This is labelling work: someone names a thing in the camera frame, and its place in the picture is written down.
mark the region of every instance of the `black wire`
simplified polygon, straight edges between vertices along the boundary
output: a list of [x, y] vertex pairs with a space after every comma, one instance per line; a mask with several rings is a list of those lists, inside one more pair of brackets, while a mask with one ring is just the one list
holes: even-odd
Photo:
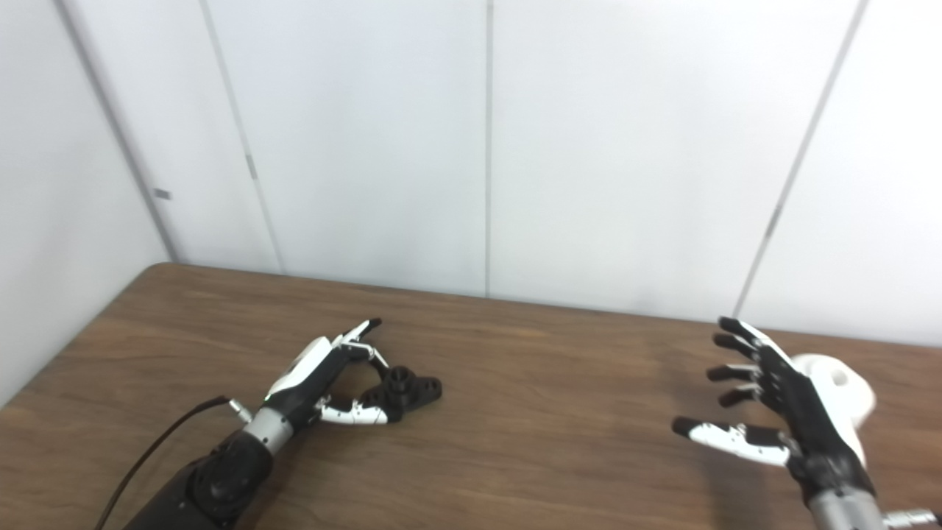
[[102, 511], [102, 517], [98, 519], [98, 524], [95, 525], [94, 530], [102, 530], [102, 528], [105, 527], [105, 522], [108, 520], [108, 516], [111, 515], [111, 510], [114, 509], [115, 503], [118, 502], [118, 497], [121, 497], [122, 492], [124, 492], [124, 489], [127, 488], [127, 484], [131, 482], [131, 477], [134, 476], [134, 473], [138, 472], [140, 466], [144, 464], [144, 461], [147, 460], [148, 456], [150, 456], [154, 450], [156, 450], [157, 447], [159, 447], [160, 444], [163, 443], [165, 439], [167, 439], [168, 436], [173, 434], [173, 431], [175, 431], [177, 427], [182, 425], [186, 420], [189, 420], [193, 416], [203, 412], [204, 410], [214, 406], [225, 405], [227, 403], [229, 403], [229, 398], [225, 396], [219, 396], [194, 406], [192, 410], [181, 416], [179, 420], [173, 422], [173, 425], [168, 427], [167, 430], [164, 431], [164, 434], [160, 435], [159, 438], [154, 440], [154, 443], [152, 443], [151, 446], [147, 448], [147, 451], [144, 451], [144, 454], [141, 455], [140, 458], [138, 458], [138, 461], [135, 462], [134, 465], [131, 466], [131, 469], [127, 471], [127, 474], [121, 480], [120, 484], [118, 484], [115, 492], [111, 494], [111, 498], [108, 500], [108, 504], [105, 505], [105, 510]]

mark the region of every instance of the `white wall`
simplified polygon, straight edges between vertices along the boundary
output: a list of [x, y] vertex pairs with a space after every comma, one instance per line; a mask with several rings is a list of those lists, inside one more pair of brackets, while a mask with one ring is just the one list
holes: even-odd
[[0, 406], [166, 253], [52, 2], [0, 0]]
[[743, 317], [942, 344], [942, 3], [873, 0]]
[[[245, 146], [198, 3], [69, 4], [187, 261], [712, 320], [857, 1], [493, 0], [490, 183], [488, 0], [208, 0]], [[744, 317], [942, 343], [937, 10], [872, 0]]]
[[728, 313], [854, 0], [495, 0], [492, 294]]
[[196, 0], [67, 0], [187, 263], [281, 270]]
[[286, 271], [483, 294], [484, 2], [210, 7]]

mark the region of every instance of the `robotic hand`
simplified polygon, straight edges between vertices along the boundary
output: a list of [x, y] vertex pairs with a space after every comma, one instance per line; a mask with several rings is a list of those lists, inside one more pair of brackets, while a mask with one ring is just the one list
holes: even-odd
[[[442, 396], [434, 377], [416, 377], [405, 367], [390, 368], [363, 336], [380, 319], [361, 323], [334, 340], [312, 341], [275, 381], [254, 416], [238, 402], [230, 405], [246, 425], [212, 452], [180, 470], [126, 530], [217, 530], [232, 528], [271, 473], [273, 457], [287, 441], [317, 420], [347, 424], [398, 422], [409, 411]], [[334, 400], [333, 381], [350, 363], [368, 362], [381, 383], [359, 399]]]
[[788, 433], [747, 424], [674, 419], [675, 433], [748, 460], [788, 468], [819, 530], [887, 530], [937, 522], [929, 510], [881, 514], [856, 429], [875, 403], [866, 381], [827, 356], [786, 355], [747, 323], [721, 317], [713, 341], [753, 364], [707, 371], [711, 381], [748, 383], [720, 396], [720, 405], [755, 400], [780, 415]]

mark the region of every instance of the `metal strip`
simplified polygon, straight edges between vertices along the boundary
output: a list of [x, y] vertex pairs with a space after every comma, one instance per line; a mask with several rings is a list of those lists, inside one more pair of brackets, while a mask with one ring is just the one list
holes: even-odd
[[282, 250], [278, 245], [278, 238], [275, 236], [275, 227], [271, 221], [271, 214], [268, 211], [268, 202], [266, 202], [265, 194], [262, 190], [262, 181], [259, 180], [258, 172], [255, 169], [255, 159], [252, 157], [252, 149], [249, 147], [249, 135], [245, 132], [245, 125], [242, 123], [242, 114], [239, 112], [238, 103], [236, 102], [236, 91], [233, 89], [232, 78], [229, 76], [229, 69], [226, 67], [225, 57], [222, 54], [222, 46], [219, 44], [219, 35], [216, 33], [213, 13], [209, 10], [209, 4], [206, 0], [200, 0], [200, 9], [203, 11], [206, 33], [209, 34], [209, 40], [213, 43], [213, 53], [216, 56], [216, 64], [219, 65], [219, 73], [222, 75], [222, 84], [226, 88], [226, 97], [229, 99], [229, 109], [233, 113], [235, 128], [238, 129], [238, 136], [242, 141], [242, 152], [245, 153], [245, 163], [249, 166], [249, 175], [252, 177], [252, 183], [255, 185], [255, 197], [258, 199], [258, 205], [262, 210], [262, 218], [265, 220], [268, 239], [271, 240], [271, 249], [275, 254], [278, 270], [281, 271], [282, 274], [287, 274], [284, 268]]
[[491, 297], [491, 173], [494, 138], [494, 0], [487, 2], [484, 70], [484, 297]]
[[778, 220], [782, 210], [785, 209], [786, 201], [788, 200], [788, 196], [791, 194], [792, 187], [795, 185], [798, 172], [802, 169], [804, 156], [808, 152], [808, 146], [811, 145], [811, 141], [814, 139], [815, 132], [818, 131], [818, 123], [820, 122], [821, 116], [824, 114], [824, 109], [827, 107], [828, 100], [831, 98], [831, 92], [834, 90], [837, 77], [840, 75], [840, 71], [844, 67], [844, 60], [847, 58], [847, 54], [851, 49], [853, 38], [857, 34], [857, 29], [860, 27], [860, 22], [864, 18], [864, 12], [867, 10], [868, 4], [869, 0], [860, 0], [857, 3], [857, 7], [853, 12], [853, 17], [851, 18], [851, 23], [847, 26], [847, 31], [844, 34], [844, 40], [841, 42], [840, 48], [837, 49], [837, 55], [835, 56], [834, 64], [831, 66], [831, 72], [828, 74], [827, 80], [824, 82], [824, 88], [821, 90], [818, 103], [815, 105], [815, 110], [811, 114], [811, 120], [808, 122], [808, 128], [804, 132], [802, 143], [799, 144], [798, 152], [795, 154], [795, 158], [791, 163], [791, 168], [788, 170], [788, 177], [785, 179], [785, 186], [782, 188], [782, 193], [779, 195], [778, 203], [775, 205], [775, 210], [772, 211], [769, 222], [766, 225], [765, 236], [762, 238], [762, 242], [759, 243], [759, 248], [755, 252], [753, 264], [749, 268], [749, 273], [746, 275], [746, 282], [742, 286], [742, 291], [739, 293], [739, 299], [736, 302], [736, 307], [733, 309], [733, 318], [739, 317], [742, 307], [746, 303], [746, 298], [749, 296], [749, 290], [753, 286], [755, 275], [758, 273], [759, 265], [762, 263], [762, 258], [765, 256], [766, 249], [769, 248], [769, 242], [771, 241], [772, 234], [775, 232], [775, 227], [778, 225]]
[[147, 206], [147, 211], [150, 213], [151, 220], [154, 222], [154, 227], [157, 229], [157, 234], [159, 235], [161, 242], [163, 242], [164, 249], [167, 251], [167, 257], [170, 259], [170, 261], [179, 263], [179, 254], [177, 254], [176, 248], [173, 246], [170, 233], [167, 230], [167, 226], [164, 224], [163, 219], [160, 218], [160, 214], [157, 211], [156, 205], [154, 204], [154, 198], [151, 195], [151, 188], [147, 184], [147, 180], [144, 177], [140, 165], [138, 164], [138, 159], [135, 157], [130, 143], [122, 133], [122, 127], [118, 119], [118, 115], [115, 111], [115, 108], [111, 105], [111, 102], [107, 98], [102, 80], [95, 71], [94, 65], [89, 55], [89, 50], [82, 42], [82, 38], [78, 31], [77, 24], [75, 23], [75, 19], [69, 12], [69, 8], [66, 6], [66, 0], [53, 0], [53, 4], [56, 6], [56, 11], [58, 12], [59, 18], [62, 20], [62, 24], [65, 26], [66, 32], [69, 34], [69, 40], [72, 41], [75, 53], [78, 55], [78, 59], [82, 63], [82, 70], [85, 71], [85, 75], [91, 84], [91, 89], [95, 92], [95, 99], [98, 100], [98, 104], [101, 106], [102, 112], [105, 115], [105, 119], [108, 122], [108, 128], [111, 129], [111, 133], [114, 135], [119, 149], [121, 149], [124, 162], [127, 164], [128, 170], [130, 170], [131, 175], [134, 177], [134, 182], [138, 186], [138, 191], [144, 199], [144, 204]]

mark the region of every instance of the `brown table surface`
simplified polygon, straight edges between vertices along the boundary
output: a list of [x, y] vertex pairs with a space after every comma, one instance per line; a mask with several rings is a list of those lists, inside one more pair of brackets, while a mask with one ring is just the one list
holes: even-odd
[[[710, 324], [180, 265], [143, 273], [0, 410], [0, 528], [91, 528], [183, 412], [221, 393], [256, 406], [310, 340], [375, 316], [371, 343], [440, 377], [443, 399], [292, 440], [240, 528], [812, 528], [784, 470], [671, 433], [679, 413], [777, 424], [716, 405], [704, 370], [736, 359]], [[861, 437], [883, 508], [942, 507], [939, 351], [772, 336], [841, 357], [876, 390]], [[374, 379], [351, 370], [336, 394]], [[184, 425], [108, 527], [238, 427], [227, 408]]]

